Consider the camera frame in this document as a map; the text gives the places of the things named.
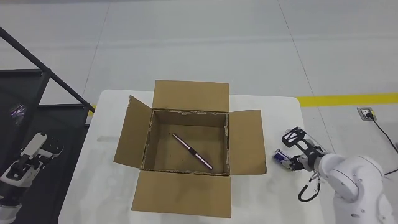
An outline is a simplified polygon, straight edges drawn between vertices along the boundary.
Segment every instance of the black cable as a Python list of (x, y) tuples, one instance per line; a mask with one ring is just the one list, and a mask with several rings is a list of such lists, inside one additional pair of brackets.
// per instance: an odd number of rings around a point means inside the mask
[(385, 173), (384, 175), (389, 175), (389, 174), (392, 174), (392, 173), (397, 172), (397, 171), (398, 171), (398, 169), (393, 170), (393, 171), (390, 171), (390, 172), (388, 172), (388, 173)]
[(304, 188), (300, 191), (300, 193), (298, 194), (298, 200), (301, 202), (311, 202), (313, 199), (315, 199), (315, 197), (317, 197), (317, 195), (319, 194), (319, 191), (321, 190), (321, 178), (318, 177), (318, 185), (317, 185), (317, 192), (311, 196), (308, 199), (303, 199), (302, 195), (305, 192), (305, 190), (308, 188), (309, 183), (312, 181), (313, 179), (311, 178), (310, 181), (308, 182), (308, 184), (306, 186), (304, 186)]
[[(378, 125), (378, 123), (374, 120), (373, 114), (372, 114), (372, 113), (367, 113), (367, 114), (366, 114), (366, 117), (370, 118), (370, 119), (373, 121), (373, 123), (376, 124), (376, 126), (380, 129), (380, 131), (381, 131), (382, 133), (384, 133), (384, 135), (386, 135), (388, 141), (390, 141), (391, 146), (394, 148), (394, 150), (396, 151), (396, 153), (398, 153), (398, 149), (396, 148), (396, 146), (394, 145), (394, 143), (391, 141), (390, 137), (387, 135), (386, 132), (383, 131), (383, 129), (381, 129), (381, 127)], [(393, 170), (393, 171), (390, 171), (390, 172), (387, 172), (387, 173), (385, 173), (384, 175), (389, 175), (389, 174), (395, 173), (395, 172), (397, 172), (397, 171), (398, 171), (398, 169)]]
[(398, 149), (397, 149), (396, 146), (392, 143), (392, 141), (391, 141), (390, 137), (387, 135), (387, 133), (385, 133), (385, 132), (383, 131), (383, 129), (381, 129), (381, 127), (378, 125), (378, 123), (375, 122), (374, 118), (372, 118), (372, 120), (373, 120), (373, 123), (375, 123), (376, 126), (380, 129), (380, 131), (381, 131), (382, 133), (384, 133), (384, 135), (386, 135), (386, 137), (388, 138), (388, 141), (390, 141), (391, 146), (392, 146), (392, 147), (394, 148), (394, 150), (396, 150), (396, 152), (398, 153)]

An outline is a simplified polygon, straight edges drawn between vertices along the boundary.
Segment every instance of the pen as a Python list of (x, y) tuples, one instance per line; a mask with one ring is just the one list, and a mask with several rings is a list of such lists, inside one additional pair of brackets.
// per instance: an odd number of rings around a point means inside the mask
[(182, 139), (180, 139), (175, 133), (173, 133), (172, 135), (173, 135), (173, 137), (174, 137), (176, 140), (180, 141), (180, 143), (183, 144), (183, 145), (188, 149), (188, 151), (189, 151), (190, 154), (194, 155), (194, 156), (197, 157), (199, 160), (201, 160), (201, 162), (204, 163), (204, 164), (207, 166), (207, 168), (209, 168), (209, 169), (211, 169), (211, 170), (213, 169), (213, 167), (212, 167), (206, 160), (204, 160), (204, 158), (202, 158), (202, 157), (196, 152), (196, 150), (194, 150), (194, 149), (193, 149), (192, 147), (190, 147), (186, 142), (184, 142)]

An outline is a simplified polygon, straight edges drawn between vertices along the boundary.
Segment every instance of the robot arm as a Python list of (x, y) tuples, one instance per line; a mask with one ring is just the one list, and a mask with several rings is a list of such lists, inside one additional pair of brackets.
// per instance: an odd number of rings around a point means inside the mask
[(44, 167), (63, 150), (63, 145), (37, 133), (19, 158), (0, 177), (0, 224), (10, 224), (21, 208), (22, 196)]
[(333, 206), (337, 223), (395, 224), (377, 162), (364, 156), (327, 154), (317, 170), (336, 192)]
[[(290, 158), (280, 150), (274, 159), (284, 167), (294, 171), (305, 169), (314, 171), (310, 182), (318, 177), (323, 178), (335, 190), (333, 206), (336, 224), (396, 224), (392, 215), (392, 207), (384, 195), (381, 166), (373, 159), (365, 156), (343, 157), (337, 154), (327, 154), (321, 147), (313, 145), (305, 139), (306, 132), (300, 128), (287, 131), (282, 142), (287, 147), (297, 146), (303, 154)], [(316, 193), (308, 200), (315, 198)]]

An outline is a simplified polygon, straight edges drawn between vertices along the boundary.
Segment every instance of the white table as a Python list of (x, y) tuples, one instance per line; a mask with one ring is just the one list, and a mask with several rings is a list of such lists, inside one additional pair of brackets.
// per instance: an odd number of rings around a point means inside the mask
[[(262, 110), (267, 156), (266, 175), (231, 176), (232, 218), (131, 211), (139, 170), (113, 163), (129, 95), (152, 105), (153, 92), (102, 92), (58, 218), (59, 223), (324, 224), (319, 199), (302, 203), (297, 198), (311, 173), (287, 172), (272, 160), (278, 148), (289, 154), (300, 154), (296, 148), (284, 147), (281, 141), (286, 129), (304, 127), (300, 104), (290, 97), (230, 96), (231, 111)], [(315, 185), (307, 189), (309, 195), (314, 188)]]

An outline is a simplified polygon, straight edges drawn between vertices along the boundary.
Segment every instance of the gray floor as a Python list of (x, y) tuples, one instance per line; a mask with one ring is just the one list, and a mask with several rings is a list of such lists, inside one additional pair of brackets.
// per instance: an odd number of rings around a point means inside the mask
[[(398, 0), (3, 0), (1, 25), (91, 103), (156, 79), (228, 82), (241, 95), (398, 91)], [(0, 41), (0, 68), (33, 68)], [(74, 103), (51, 83), (42, 103)], [(302, 108), (306, 130), (384, 170), (398, 155), (357, 106)], [(394, 141), (397, 105), (372, 106)], [(398, 173), (386, 180), (398, 213)], [(321, 201), (334, 223), (331, 188)]]

